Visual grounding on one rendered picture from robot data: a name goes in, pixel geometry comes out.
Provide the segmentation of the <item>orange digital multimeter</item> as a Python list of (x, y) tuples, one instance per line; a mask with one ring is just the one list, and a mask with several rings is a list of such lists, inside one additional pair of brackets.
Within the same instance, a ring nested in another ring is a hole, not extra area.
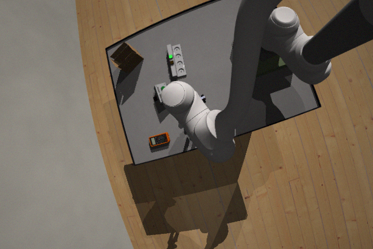
[(150, 146), (157, 146), (170, 142), (168, 132), (149, 137)]

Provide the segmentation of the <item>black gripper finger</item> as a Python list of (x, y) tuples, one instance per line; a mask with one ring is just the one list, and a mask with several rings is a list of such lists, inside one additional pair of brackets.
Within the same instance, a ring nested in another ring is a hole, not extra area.
[(203, 100), (204, 103), (206, 103), (206, 101), (205, 101), (206, 98), (205, 98), (205, 96), (203, 94), (200, 96), (200, 98)]

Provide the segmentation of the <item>brown cardboard box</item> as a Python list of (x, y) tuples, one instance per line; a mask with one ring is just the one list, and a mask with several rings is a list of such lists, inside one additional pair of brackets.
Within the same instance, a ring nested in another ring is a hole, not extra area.
[(136, 49), (132, 49), (131, 45), (123, 42), (110, 56), (115, 60), (110, 60), (116, 68), (121, 69), (126, 73), (130, 73), (144, 59), (135, 51)]

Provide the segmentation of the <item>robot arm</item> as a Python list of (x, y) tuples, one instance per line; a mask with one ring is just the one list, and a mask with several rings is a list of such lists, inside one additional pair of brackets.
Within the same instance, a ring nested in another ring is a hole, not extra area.
[(171, 82), (162, 90), (166, 110), (212, 162), (223, 163), (234, 155), (235, 129), (248, 112), (259, 59), (279, 55), (297, 78), (316, 85), (330, 75), (332, 58), (373, 40), (373, 0), (351, 0), (314, 36), (303, 32), (291, 8), (275, 9), (281, 1), (241, 1), (234, 30), (230, 96), (223, 111), (210, 111), (185, 82)]

